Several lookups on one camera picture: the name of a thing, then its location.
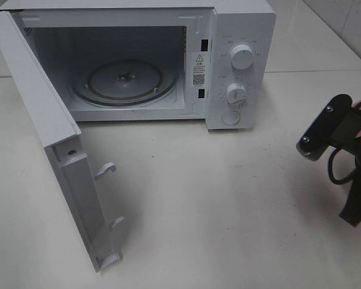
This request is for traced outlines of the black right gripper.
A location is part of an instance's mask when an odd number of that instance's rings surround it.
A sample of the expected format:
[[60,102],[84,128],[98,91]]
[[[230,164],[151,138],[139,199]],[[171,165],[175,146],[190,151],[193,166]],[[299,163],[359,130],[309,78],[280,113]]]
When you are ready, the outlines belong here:
[[[352,182],[339,217],[351,226],[357,226],[361,222],[361,108],[353,107],[347,114],[341,123],[341,136],[344,139],[330,155],[330,180],[337,185]],[[355,168],[346,177],[337,179],[333,173],[333,161],[341,150],[354,155]]]

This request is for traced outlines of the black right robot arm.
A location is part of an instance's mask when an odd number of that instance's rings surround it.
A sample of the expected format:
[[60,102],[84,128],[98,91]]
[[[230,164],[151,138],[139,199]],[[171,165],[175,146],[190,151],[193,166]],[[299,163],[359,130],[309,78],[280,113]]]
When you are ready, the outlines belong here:
[[[356,140],[361,144],[361,130],[357,134]],[[339,213],[339,217],[351,226],[356,227],[361,222],[361,149],[355,156],[355,169],[346,177],[336,179],[333,174],[333,160],[339,151],[339,148],[335,149],[329,157],[328,175],[331,182],[336,185],[342,185],[349,181],[352,182],[347,202]]]

